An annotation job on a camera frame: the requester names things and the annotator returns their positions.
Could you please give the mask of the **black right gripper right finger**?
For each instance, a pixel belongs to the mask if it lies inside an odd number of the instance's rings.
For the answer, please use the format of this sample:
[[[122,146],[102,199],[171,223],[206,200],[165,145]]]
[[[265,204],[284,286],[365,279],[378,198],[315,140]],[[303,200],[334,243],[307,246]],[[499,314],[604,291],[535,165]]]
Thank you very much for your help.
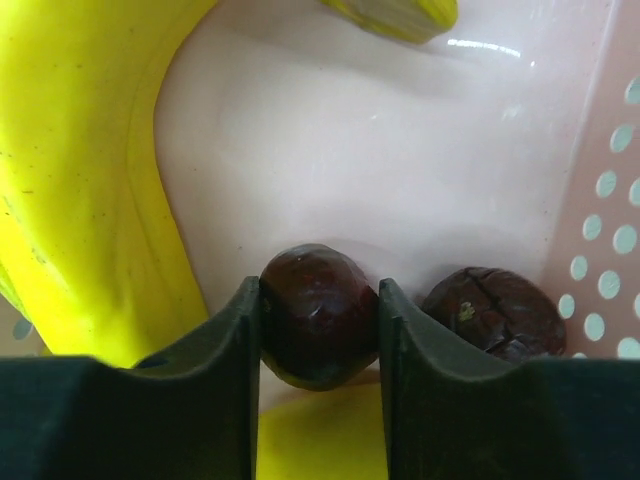
[[[639,364],[482,352],[379,285],[392,479],[635,479]]]

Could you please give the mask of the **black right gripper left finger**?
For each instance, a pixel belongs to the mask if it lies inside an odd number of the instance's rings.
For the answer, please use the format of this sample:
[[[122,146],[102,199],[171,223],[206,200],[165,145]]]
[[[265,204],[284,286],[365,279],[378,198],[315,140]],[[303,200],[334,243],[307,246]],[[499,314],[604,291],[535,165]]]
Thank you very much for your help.
[[[5,479],[252,479],[259,286],[133,369],[83,356],[1,362]]]

